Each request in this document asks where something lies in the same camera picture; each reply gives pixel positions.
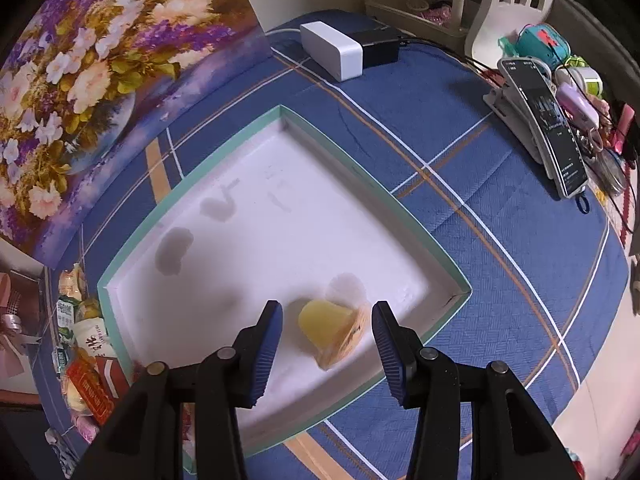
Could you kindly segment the pink flower bouquet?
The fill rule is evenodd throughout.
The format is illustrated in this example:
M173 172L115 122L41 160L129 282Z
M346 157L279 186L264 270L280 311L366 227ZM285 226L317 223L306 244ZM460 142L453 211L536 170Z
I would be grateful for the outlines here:
M1 265L1 390L35 396L32 356L47 321L41 278Z

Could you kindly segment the floral oil painting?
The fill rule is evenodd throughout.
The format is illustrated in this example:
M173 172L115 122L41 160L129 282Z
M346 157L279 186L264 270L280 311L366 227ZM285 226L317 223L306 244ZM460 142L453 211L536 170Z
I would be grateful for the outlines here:
M55 266L174 120L270 55L250 0L1 0L1 235Z

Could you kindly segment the white rectangular device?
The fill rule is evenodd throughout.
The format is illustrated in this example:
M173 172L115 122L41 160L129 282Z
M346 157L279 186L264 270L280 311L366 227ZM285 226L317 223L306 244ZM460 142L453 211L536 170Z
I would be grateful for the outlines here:
M360 77L362 45L334 27L315 21L299 26L304 50L338 82Z

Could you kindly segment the long red biscuit packet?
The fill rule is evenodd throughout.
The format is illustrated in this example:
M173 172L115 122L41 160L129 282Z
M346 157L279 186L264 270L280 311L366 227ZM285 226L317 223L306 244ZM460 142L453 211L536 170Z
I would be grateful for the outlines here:
M93 418L103 426L113 413L115 403L102 386L99 374L86 361L77 359L66 368L66 376L87 403Z

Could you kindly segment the white pastry packet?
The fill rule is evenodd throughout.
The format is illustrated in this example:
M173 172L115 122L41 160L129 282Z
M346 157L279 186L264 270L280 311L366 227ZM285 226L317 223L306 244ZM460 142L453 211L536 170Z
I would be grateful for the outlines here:
M107 335L103 318L87 318L74 324L76 344L89 356L116 359L116 352Z

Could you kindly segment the colourful clutter pile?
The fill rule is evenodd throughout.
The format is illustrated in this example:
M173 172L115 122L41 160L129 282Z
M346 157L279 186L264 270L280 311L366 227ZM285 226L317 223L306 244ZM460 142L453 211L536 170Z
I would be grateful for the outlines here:
M631 182L634 167L623 158L623 142L634 117L628 105L623 106L623 120L614 118L606 99L604 80L600 74L577 55L571 55L552 70L552 80L558 88L567 82L590 101L599 114L600 127L589 132L570 123L588 171L589 186L626 244L637 232L637 191Z

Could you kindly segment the yellow jelly cup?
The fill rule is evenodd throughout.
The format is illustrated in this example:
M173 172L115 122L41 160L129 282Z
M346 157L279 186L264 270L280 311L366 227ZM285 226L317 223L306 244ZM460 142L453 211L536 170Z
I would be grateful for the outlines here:
M369 315L328 300L310 300L300 310L298 327L316 349L316 361L329 370L355 351L366 329Z

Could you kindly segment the teal round pouch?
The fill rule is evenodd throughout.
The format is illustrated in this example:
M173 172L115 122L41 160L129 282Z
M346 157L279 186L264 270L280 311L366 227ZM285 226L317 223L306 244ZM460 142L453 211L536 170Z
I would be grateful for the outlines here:
M498 46L505 56L536 58L550 70L561 66L572 55L568 41L546 23L527 25L512 38L500 38Z

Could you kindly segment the green white biscuit packet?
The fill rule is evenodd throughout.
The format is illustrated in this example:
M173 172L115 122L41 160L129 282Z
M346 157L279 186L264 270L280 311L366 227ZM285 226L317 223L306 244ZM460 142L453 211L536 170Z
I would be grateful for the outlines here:
M79 302L74 298L59 296L55 303L55 319L58 328L58 338L62 344L74 342L74 325L76 323L76 309Z

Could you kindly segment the white phone stand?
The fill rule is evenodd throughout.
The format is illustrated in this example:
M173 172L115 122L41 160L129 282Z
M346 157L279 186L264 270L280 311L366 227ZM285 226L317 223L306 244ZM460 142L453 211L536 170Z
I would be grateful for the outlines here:
M540 154L532 130L530 130L521 111L506 98L506 92L499 88L493 88L483 96L483 101L523 144L528 154L533 157L533 160L544 167L544 172L548 179L552 180L552 173Z

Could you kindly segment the beige cracker packet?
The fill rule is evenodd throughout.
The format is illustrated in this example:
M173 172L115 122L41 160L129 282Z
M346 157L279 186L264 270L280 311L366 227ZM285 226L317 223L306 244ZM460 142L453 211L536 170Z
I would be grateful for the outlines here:
M87 283L84 269L75 263L70 270L63 271L58 277L58 293L75 304L81 304L87 298Z

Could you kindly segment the pink bread packet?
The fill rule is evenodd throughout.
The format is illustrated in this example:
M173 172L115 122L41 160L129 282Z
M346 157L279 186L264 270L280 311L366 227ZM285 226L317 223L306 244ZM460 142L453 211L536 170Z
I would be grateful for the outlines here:
M88 443L91 444L100 432L100 426L91 415L80 414L75 411L70 412L70 418L78 434Z

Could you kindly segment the dark red snack box packet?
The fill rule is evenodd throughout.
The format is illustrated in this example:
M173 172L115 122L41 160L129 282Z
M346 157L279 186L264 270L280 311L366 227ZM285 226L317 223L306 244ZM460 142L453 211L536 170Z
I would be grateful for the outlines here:
M119 360L108 356L96 357L96 370L105 391L114 400L119 401L126 396L130 383L126 377Z

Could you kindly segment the yellow cake clear packet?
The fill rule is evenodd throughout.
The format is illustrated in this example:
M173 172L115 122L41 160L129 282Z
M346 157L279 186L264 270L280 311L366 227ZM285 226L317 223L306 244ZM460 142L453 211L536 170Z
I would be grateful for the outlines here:
M88 320L89 318L100 318L102 316L99 300L96 298L87 298L81 301L75 308L75 322Z

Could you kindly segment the white bun clear packet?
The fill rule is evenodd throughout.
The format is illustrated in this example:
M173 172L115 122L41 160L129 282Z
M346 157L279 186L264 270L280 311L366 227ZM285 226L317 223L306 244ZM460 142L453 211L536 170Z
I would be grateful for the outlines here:
M68 408L79 416L91 416L92 411L73 382L66 375L62 378L62 393Z

